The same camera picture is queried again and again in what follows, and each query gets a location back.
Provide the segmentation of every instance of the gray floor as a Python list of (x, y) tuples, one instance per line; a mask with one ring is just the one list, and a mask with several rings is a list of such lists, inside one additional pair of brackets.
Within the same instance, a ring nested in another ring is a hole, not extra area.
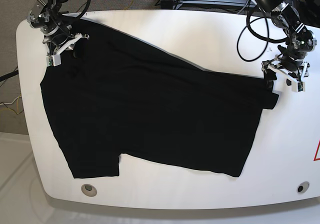
[[(130, 9), (159, 9), (155, 6), (158, 0), (134, 0)], [(0, 0), (0, 76), (12, 72), (17, 66), (16, 29), (21, 21), (26, 19), (36, 0)], [(86, 0), (70, 0), (62, 10), (75, 12)], [(92, 0), (89, 11), (123, 10), (131, 0)], [(10, 103), (21, 94), (19, 77), (9, 79), (0, 88), (0, 102)], [(23, 101), (19, 101), (19, 109), (23, 109)], [(15, 115), (12, 111), (0, 111), (0, 132), (28, 134), (24, 113)]]

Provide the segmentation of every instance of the red warning label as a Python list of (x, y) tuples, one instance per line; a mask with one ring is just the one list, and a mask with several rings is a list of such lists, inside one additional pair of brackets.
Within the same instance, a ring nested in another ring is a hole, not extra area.
[(318, 148), (316, 149), (314, 161), (320, 161), (320, 150), (319, 149), (320, 149), (320, 142), (319, 142)]

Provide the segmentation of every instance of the black t-shirt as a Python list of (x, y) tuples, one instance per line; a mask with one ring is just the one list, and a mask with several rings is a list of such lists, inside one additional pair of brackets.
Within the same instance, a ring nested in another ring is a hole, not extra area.
[(74, 178), (118, 176), (121, 154), (240, 176), (278, 100), (263, 79), (200, 70), (94, 22), (72, 31), (90, 40), (47, 68), (41, 90)]

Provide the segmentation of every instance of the white table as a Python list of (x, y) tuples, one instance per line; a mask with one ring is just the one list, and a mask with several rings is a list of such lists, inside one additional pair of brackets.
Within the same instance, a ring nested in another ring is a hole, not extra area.
[[(241, 61), (236, 51), (237, 38), (245, 26), (245, 16), (241, 15), (131, 10), (89, 12), (84, 17), (218, 72), (262, 77), (261, 61), (279, 53), (277, 45), (271, 44), (256, 62)], [(266, 34), (264, 20), (257, 21), (253, 28)], [(319, 29), (310, 29), (320, 38)], [(272, 38), (284, 37), (282, 30), (272, 24), (270, 32)], [(306, 92), (292, 92), (278, 76), (274, 89), (280, 95), (279, 101), (274, 110), (263, 110), (239, 178), (122, 155), (120, 177), (73, 179), (42, 101), (40, 82), (47, 68), (43, 34), (23, 21), (16, 36), (29, 136), (43, 187), (51, 197), (116, 207), (191, 210), (258, 206), (320, 196), (320, 160), (314, 161), (320, 139), (320, 47), (305, 59), (311, 65)], [(240, 45), (241, 53), (249, 59), (257, 56), (265, 43), (246, 31)], [(309, 182), (310, 188), (299, 194), (297, 187), (303, 182)], [(97, 195), (85, 196), (81, 192), (84, 184), (96, 187)]]

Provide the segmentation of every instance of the round hole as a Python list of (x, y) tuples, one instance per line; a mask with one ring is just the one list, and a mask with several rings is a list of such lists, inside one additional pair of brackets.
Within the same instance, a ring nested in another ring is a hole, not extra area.
[(305, 193), (305, 192), (309, 189), (309, 187), (310, 187), (310, 183), (307, 182), (307, 181), (305, 181), (305, 182), (301, 183), (301, 184), (297, 187), (296, 191), (297, 191), (299, 194), (303, 194), (303, 193)]
[(81, 191), (83, 194), (85, 194), (88, 197), (95, 197), (98, 193), (97, 189), (93, 185), (90, 185), (90, 184), (84, 184), (81, 187)]

